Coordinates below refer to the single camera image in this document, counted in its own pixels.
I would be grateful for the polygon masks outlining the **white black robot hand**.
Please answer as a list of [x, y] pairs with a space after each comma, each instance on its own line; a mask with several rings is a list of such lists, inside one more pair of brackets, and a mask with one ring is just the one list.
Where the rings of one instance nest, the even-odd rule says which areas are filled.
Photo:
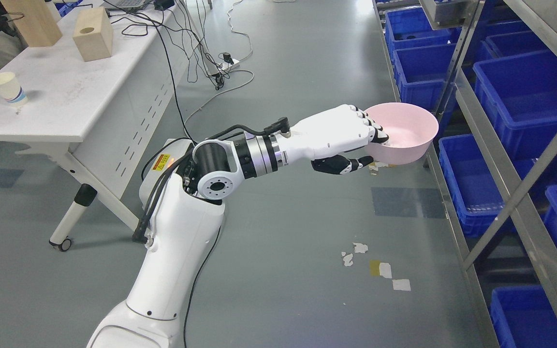
[[311, 161], [314, 171], [349, 174], [374, 162], [372, 156], [348, 159], [342, 152], [384, 144], [389, 136], [382, 126], [354, 105], [340, 105], [300, 120], [291, 126], [290, 136], [276, 135], [285, 164], [300, 159]]

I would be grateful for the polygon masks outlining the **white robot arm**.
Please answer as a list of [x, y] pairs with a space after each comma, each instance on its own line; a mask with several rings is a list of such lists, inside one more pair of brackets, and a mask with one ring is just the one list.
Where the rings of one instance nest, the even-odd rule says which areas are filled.
[[277, 170], [285, 117], [256, 132], [245, 127], [183, 148], [150, 190], [133, 240], [147, 253], [130, 294], [100, 322], [89, 348], [175, 348], [184, 337], [194, 283], [215, 246], [226, 196], [246, 178]]

